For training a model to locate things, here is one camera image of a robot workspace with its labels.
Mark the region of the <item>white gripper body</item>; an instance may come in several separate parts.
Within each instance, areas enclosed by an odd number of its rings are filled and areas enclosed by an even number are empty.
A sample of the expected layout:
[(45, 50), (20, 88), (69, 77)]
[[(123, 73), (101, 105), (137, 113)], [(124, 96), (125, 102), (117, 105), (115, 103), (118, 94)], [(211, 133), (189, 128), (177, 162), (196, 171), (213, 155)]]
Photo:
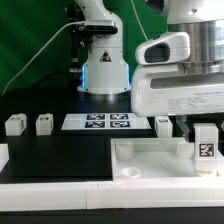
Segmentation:
[(131, 109), (139, 117), (224, 112), (224, 73), (186, 75), (178, 64), (138, 66)]

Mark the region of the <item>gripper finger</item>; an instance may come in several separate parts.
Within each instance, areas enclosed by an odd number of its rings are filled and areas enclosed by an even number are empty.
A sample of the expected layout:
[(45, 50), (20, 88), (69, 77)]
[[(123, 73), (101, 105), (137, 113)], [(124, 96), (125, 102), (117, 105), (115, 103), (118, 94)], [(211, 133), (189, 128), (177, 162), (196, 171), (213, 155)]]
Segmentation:
[(187, 117), (185, 115), (180, 115), (176, 117), (176, 123), (178, 127), (181, 129), (183, 133), (183, 137), (185, 138), (186, 141), (189, 141), (189, 133), (190, 129), (188, 125), (186, 124)]

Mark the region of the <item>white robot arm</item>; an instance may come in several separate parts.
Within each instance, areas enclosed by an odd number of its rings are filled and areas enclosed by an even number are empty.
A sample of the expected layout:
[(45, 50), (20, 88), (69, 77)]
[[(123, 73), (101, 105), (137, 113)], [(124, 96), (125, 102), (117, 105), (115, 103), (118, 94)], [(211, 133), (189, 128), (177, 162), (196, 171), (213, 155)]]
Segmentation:
[(141, 117), (224, 112), (224, 0), (143, 1), (167, 18), (167, 31), (137, 47), (130, 74), (120, 18), (103, 0), (75, 0), (88, 48), (78, 91), (95, 99), (129, 92)]

